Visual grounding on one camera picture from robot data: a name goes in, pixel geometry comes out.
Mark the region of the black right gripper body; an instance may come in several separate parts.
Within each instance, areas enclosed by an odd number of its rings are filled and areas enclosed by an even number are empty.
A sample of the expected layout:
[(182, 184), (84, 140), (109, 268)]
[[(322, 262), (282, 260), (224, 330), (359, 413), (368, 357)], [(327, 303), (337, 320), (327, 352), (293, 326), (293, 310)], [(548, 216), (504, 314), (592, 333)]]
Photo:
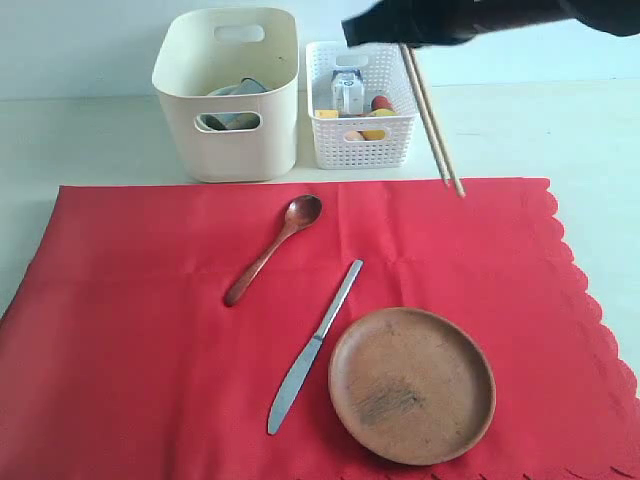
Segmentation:
[(457, 46), (492, 32), (500, 15), (494, 1), (397, 1), (389, 39), (409, 47)]

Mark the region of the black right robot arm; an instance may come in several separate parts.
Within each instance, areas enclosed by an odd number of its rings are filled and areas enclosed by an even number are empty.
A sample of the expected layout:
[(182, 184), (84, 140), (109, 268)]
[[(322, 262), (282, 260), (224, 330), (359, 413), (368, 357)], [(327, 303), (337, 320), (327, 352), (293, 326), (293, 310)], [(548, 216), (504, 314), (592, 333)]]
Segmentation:
[(346, 43), (456, 46), (474, 37), (576, 20), (618, 37), (639, 33), (636, 0), (388, 0), (341, 22)]

